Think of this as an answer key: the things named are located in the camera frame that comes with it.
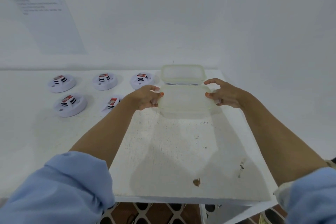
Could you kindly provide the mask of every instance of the red label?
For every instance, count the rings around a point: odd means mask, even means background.
[[[67,102],[69,99],[73,98],[72,95],[67,96],[66,98],[62,99],[62,103]]]
[[[56,80],[58,80],[58,79],[60,79],[62,77],[64,77],[64,76],[63,75],[59,75],[59,76],[55,77],[54,80],[56,81]]]
[[[110,101],[107,103],[108,105],[114,105],[118,98],[111,98]]]

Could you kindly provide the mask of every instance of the smoke detector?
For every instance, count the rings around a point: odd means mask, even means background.
[[[138,73],[133,75],[130,84],[133,89],[139,89],[142,86],[153,84],[154,83],[154,76],[151,73]]]
[[[124,96],[122,95],[114,94],[106,99],[103,103],[101,111],[102,116],[106,116],[109,112],[111,112],[123,98]]]
[[[85,109],[87,101],[82,94],[73,93],[58,99],[53,109],[61,117],[74,116]]]
[[[53,93],[67,91],[76,85],[76,79],[69,75],[59,75],[48,82],[49,90]]]
[[[96,90],[109,90],[118,84],[118,80],[114,74],[105,73],[95,76],[92,84]]]

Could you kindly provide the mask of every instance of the table surface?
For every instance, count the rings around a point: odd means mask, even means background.
[[[102,72],[115,73],[118,85],[95,90],[92,78]],[[106,98],[133,91],[129,80],[138,72],[0,71],[0,197],[8,197],[49,158],[68,151],[102,119]],[[163,85],[159,71],[147,72],[155,75],[157,86]],[[48,81],[66,73],[77,85],[49,92]],[[224,80],[219,70],[206,70],[206,75]],[[58,117],[53,103],[75,92],[87,98],[86,109]],[[253,204],[271,200],[276,188],[242,112],[228,106],[200,120],[166,119],[157,108],[137,111],[110,173],[117,201]]]

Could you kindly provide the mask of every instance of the light blue sleeve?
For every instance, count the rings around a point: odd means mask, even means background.
[[[0,208],[0,223],[93,224],[114,203],[106,162],[70,151],[24,181]]]
[[[289,224],[335,224],[336,170],[325,167],[296,180],[285,210]]]

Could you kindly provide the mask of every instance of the plastic food container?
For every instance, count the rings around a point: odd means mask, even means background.
[[[160,92],[165,95],[159,99],[158,108],[165,118],[200,119],[211,115],[215,102],[205,96],[211,92],[207,86],[164,85]]]
[[[200,85],[205,81],[205,71],[200,65],[165,65],[161,80],[167,85]]]

